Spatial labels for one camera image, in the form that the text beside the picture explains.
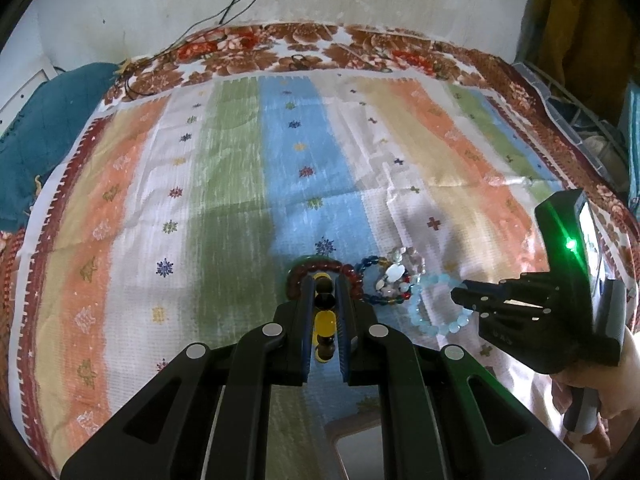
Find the person's right hand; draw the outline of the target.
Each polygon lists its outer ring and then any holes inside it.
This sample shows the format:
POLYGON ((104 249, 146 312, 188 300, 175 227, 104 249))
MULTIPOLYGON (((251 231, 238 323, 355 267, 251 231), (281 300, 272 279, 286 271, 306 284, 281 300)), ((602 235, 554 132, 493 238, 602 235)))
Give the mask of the person's right hand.
POLYGON ((639 335, 626 330, 617 366, 578 362, 552 378, 554 407, 564 414, 572 404, 573 388, 597 391, 602 417, 612 441, 624 442, 639 421, 639 335))

